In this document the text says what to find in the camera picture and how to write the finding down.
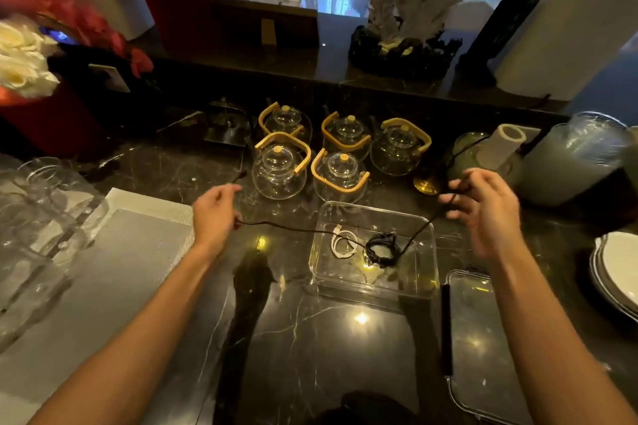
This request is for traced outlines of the white paper roll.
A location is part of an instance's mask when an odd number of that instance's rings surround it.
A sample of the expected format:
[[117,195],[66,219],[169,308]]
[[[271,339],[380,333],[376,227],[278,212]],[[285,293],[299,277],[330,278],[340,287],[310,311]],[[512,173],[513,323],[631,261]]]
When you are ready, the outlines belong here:
[[478,166],[497,171],[526,141],[526,134],[517,125],[499,125],[492,135],[485,139],[476,154]]

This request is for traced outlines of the clear glass cup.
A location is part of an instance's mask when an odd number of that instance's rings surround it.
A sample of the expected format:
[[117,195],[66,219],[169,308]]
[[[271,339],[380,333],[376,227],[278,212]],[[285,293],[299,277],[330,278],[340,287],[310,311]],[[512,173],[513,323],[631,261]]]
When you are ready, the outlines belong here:
[[55,179],[61,170],[68,168],[68,162],[53,156],[32,158],[15,170],[12,182],[22,190],[33,185],[39,187]]

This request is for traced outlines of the white flowers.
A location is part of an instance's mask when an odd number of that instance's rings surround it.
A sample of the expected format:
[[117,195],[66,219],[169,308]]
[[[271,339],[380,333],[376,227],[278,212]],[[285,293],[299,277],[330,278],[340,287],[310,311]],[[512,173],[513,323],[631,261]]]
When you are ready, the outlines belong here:
[[0,19],[0,87],[26,99],[53,95],[60,81],[47,60],[58,52],[58,43],[31,19]]

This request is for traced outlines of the person's left forearm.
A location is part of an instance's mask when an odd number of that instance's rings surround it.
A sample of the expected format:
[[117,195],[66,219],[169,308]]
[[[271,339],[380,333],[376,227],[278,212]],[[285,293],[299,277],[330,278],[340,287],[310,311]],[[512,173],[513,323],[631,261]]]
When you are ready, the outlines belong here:
[[175,353],[223,251],[195,242],[134,319],[87,358],[44,402],[28,425],[135,425]]

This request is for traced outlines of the person's right forearm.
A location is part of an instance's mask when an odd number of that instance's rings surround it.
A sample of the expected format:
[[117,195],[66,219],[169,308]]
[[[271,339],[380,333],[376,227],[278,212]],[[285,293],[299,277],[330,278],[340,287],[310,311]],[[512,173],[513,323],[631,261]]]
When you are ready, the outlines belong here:
[[638,425],[587,349],[522,236],[498,239],[490,268],[515,369],[536,425]]

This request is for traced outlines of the clear plastic container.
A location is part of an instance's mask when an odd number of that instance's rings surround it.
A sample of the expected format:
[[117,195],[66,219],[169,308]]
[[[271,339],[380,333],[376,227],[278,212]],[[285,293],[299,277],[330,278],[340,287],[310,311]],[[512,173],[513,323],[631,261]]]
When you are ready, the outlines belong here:
[[426,218],[328,201],[309,256],[315,282],[343,299],[390,306],[431,298],[440,285],[433,225]]

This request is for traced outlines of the person's left hand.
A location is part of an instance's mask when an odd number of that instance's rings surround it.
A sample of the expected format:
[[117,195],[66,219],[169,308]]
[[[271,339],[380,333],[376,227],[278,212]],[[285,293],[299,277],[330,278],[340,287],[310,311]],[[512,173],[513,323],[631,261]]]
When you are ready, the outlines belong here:
[[193,204],[193,247],[215,260],[237,227],[234,203],[223,203],[223,185],[211,187]]

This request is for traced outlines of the red flowers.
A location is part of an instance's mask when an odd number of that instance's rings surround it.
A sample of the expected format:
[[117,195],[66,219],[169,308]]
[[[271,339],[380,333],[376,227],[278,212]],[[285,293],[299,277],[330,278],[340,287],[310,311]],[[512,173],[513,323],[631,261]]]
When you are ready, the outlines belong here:
[[25,16],[39,26],[66,33],[87,47],[111,50],[130,64],[132,75],[137,78],[153,71],[148,55],[131,46],[89,0],[0,0],[0,14]]

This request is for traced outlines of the black coral base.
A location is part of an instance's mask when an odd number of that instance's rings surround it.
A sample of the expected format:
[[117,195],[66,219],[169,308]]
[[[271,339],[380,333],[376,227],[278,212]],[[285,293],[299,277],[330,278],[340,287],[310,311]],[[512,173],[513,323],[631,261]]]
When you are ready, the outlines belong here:
[[448,72],[463,39],[443,39],[444,31],[434,37],[395,39],[382,42],[368,27],[357,26],[350,39],[348,59],[363,72],[404,81],[439,81]]

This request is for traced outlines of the black sculpture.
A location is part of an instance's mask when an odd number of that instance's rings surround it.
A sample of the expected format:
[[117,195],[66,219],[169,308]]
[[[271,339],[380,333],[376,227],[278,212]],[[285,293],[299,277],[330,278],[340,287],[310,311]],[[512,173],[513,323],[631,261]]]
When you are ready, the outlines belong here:
[[459,57],[456,70],[479,88],[496,85],[488,67],[536,8],[540,0],[502,0],[466,53]]

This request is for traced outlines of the person's right hand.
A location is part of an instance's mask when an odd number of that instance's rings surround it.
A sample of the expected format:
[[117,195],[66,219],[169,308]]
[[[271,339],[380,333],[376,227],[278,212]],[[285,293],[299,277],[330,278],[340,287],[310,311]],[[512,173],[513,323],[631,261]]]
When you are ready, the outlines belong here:
[[497,262],[522,247],[519,201],[505,180],[498,173],[481,168],[466,170],[462,179],[472,179],[472,192],[442,194],[438,202],[470,214],[469,221],[461,222],[470,232],[474,252],[482,259]]

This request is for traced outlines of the grey woven placemat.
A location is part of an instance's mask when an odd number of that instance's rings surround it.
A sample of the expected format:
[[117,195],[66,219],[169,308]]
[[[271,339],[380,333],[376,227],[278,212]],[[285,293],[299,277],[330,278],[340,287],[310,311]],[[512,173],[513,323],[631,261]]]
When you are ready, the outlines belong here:
[[40,321],[0,353],[0,425],[26,425],[80,364],[125,326],[193,241],[190,205],[112,188],[76,274]]

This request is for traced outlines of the greenish glass jar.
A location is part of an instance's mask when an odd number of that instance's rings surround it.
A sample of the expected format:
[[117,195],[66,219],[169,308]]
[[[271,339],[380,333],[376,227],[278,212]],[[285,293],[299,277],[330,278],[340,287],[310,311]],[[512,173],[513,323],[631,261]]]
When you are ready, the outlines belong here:
[[[448,155],[445,161],[448,181],[461,179],[463,177],[463,171],[466,169],[481,167],[477,161],[477,153],[483,145],[483,140],[486,140],[488,137],[488,133],[471,131],[464,133],[456,139],[451,149],[451,154]],[[499,173],[511,188],[516,188],[522,179],[521,154],[515,151],[496,172]]]

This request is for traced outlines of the tall red vase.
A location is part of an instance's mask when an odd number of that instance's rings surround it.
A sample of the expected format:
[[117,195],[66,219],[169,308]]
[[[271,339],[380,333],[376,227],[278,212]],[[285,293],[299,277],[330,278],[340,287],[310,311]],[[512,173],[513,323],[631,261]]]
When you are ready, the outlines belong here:
[[216,22],[212,0],[145,0],[168,52],[201,52],[212,47]]

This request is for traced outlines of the red flower pot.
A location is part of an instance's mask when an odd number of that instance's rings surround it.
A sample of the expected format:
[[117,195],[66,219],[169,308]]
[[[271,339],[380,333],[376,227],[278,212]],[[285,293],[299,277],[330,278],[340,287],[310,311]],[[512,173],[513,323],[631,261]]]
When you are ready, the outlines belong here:
[[88,157],[107,144],[104,131],[65,80],[52,95],[32,99],[0,87],[0,116],[49,156]]

